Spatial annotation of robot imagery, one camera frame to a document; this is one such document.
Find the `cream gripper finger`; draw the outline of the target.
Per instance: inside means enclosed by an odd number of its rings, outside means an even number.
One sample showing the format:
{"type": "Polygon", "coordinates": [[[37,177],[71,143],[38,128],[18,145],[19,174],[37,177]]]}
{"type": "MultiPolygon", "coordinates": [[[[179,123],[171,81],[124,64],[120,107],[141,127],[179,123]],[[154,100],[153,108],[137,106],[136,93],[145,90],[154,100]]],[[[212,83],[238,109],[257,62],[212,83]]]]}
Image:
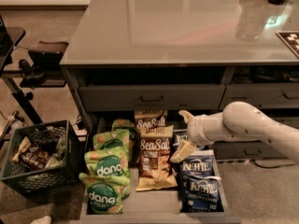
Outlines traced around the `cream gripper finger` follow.
{"type": "Polygon", "coordinates": [[[171,156],[170,161],[173,163],[179,163],[189,157],[195,150],[197,145],[191,141],[181,141],[178,145],[178,149],[171,156]]]}
{"type": "Polygon", "coordinates": [[[194,115],[187,110],[179,110],[178,113],[183,117],[186,124],[188,124],[194,118],[194,115]]]}

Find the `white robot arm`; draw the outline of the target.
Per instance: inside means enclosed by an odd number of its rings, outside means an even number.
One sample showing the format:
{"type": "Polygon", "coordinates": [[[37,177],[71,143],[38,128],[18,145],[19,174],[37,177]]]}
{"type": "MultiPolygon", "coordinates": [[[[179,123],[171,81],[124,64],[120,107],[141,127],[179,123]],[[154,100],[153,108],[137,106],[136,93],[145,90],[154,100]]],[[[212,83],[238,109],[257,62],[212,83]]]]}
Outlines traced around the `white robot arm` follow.
{"type": "Polygon", "coordinates": [[[187,110],[178,112],[187,124],[187,141],[181,141],[170,161],[179,163],[198,147],[215,142],[262,141],[296,163],[299,162],[299,130],[279,123],[255,106],[232,102],[213,115],[194,116],[187,110]]]}

